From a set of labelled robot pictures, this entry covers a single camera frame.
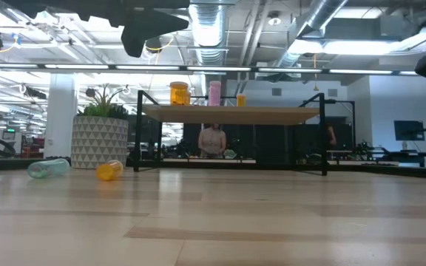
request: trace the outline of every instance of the potted plant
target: potted plant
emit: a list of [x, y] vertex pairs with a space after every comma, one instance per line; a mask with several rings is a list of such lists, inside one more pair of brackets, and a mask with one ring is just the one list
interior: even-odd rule
[[110, 160], [126, 164], [128, 111], [111, 104], [122, 90], [109, 94], [108, 85], [103, 85], [102, 94], [88, 89], [87, 96], [93, 98], [93, 103], [73, 119], [73, 168], [95, 169]]

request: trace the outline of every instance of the monitor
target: monitor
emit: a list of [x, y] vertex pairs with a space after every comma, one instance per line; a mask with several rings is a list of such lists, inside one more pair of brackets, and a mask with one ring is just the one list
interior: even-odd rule
[[3, 140], [15, 140], [15, 132], [3, 132]]
[[396, 132], [396, 140], [425, 140], [423, 122], [421, 121], [394, 121], [393, 126]]

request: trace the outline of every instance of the woman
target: woman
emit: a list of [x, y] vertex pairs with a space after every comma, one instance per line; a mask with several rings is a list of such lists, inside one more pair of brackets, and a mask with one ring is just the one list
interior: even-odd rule
[[220, 129], [219, 124], [212, 124], [204, 129], [198, 136], [198, 148], [202, 158], [223, 158], [226, 149], [226, 134]]

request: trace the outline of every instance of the shelf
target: shelf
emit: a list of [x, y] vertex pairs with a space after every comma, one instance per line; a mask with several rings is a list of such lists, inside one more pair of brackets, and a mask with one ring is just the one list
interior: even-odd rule
[[166, 123], [297, 125], [319, 114], [318, 108], [143, 105], [143, 112]]

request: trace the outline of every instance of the pink bottle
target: pink bottle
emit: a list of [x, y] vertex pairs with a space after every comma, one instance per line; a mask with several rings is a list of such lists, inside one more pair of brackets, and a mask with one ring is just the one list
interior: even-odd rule
[[221, 101], [221, 82], [210, 81], [209, 106], [219, 106]]

